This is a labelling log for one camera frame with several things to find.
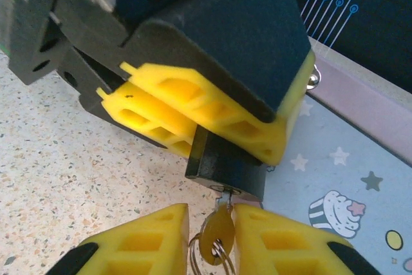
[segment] yellow foam block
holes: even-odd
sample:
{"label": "yellow foam block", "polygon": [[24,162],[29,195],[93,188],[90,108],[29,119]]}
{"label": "yellow foam block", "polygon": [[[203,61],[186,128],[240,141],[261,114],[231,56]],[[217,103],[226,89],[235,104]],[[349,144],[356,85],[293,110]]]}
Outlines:
{"label": "yellow foam block", "polygon": [[123,62],[131,76],[114,93],[101,89],[102,105],[112,118],[189,156],[197,124],[276,165],[285,151],[306,85],[314,68],[312,51],[290,85],[275,121],[264,123],[194,69],[157,64],[139,68]]}
{"label": "yellow foam block", "polygon": [[236,266],[239,275],[352,275],[328,242],[341,237],[244,204],[236,204]]}
{"label": "yellow foam block", "polygon": [[175,204],[84,240],[98,249],[77,275],[186,275],[188,238],[187,204]]}

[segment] key ring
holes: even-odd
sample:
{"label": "key ring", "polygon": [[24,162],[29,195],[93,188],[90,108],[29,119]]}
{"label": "key ring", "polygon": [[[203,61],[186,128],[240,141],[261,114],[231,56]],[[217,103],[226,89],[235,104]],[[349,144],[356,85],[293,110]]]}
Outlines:
{"label": "key ring", "polygon": [[[199,238],[200,238],[200,233],[196,234],[194,238],[192,238],[191,241],[189,242],[189,260],[190,260],[194,275],[201,275],[198,262],[196,261],[196,255],[194,252],[196,240],[199,240]],[[213,249],[215,251],[215,255],[217,255],[222,261],[223,268],[225,269],[226,275],[236,275],[232,260],[230,259],[229,255],[226,253],[221,243],[214,242]]]}

